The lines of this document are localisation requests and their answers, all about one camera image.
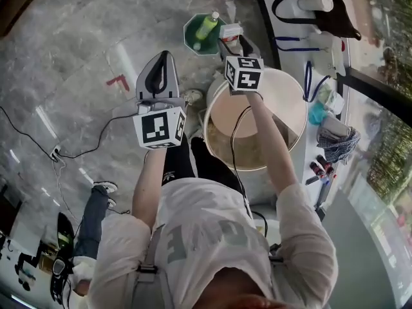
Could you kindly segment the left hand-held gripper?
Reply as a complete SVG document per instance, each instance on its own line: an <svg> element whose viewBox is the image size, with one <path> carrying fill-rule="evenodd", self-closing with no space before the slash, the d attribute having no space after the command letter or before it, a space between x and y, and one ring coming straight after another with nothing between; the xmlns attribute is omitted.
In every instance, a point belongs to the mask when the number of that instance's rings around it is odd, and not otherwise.
<svg viewBox="0 0 412 309"><path fill-rule="evenodd" d="M133 123L140 147L156 150L181 145L186 102L178 98L178 92L174 57L162 51L145 65L136 80L136 97L142 101L136 103Z"/></svg>

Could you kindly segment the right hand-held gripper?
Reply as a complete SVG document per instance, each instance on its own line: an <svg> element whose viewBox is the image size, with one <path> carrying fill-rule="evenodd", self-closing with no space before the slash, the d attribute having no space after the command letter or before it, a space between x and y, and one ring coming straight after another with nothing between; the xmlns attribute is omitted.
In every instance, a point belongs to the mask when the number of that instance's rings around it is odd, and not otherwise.
<svg viewBox="0 0 412 309"><path fill-rule="evenodd" d="M243 94L247 91L258 92L263 78L265 65L260 57L259 48L244 35L239 36L243 56L233 56L227 44L218 39L220 57L225 58L225 79L229 83L230 94Z"/></svg>

